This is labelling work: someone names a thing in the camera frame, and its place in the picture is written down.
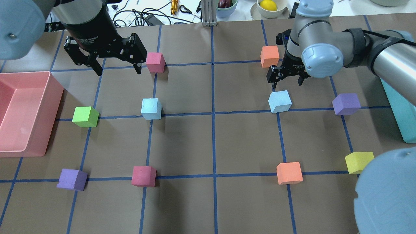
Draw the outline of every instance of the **screw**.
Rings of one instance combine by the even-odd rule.
[[[17,37],[16,37],[16,35],[14,35],[13,33],[10,33],[9,34],[9,37],[11,38],[11,39],[16,39]]]

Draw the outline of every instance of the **purple vegetable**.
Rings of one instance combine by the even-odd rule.
[[[218,8],[228,8],[231,6],[231,0],[220,0],[218,2]]]

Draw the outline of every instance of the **lemon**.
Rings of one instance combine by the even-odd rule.
[[[263,0],[260,2],[261,8],[269,11],[277,11],[277,5],[272,0]]]

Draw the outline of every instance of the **plate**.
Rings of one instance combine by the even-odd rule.
[[[250,15],[253,20],[268,20],[269,18],[263,17],[260,15],[260,12],[257,10],[257,2],[253,4],[250,9]],[[288,19],[289,18],[289,10],[287,7],[283,10],[282,14],[277,16],[274,19]]]

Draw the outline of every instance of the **pink plastic container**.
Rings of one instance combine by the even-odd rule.
[[[0,157],[45,155],[63,91],[50,72],[0,74]]]

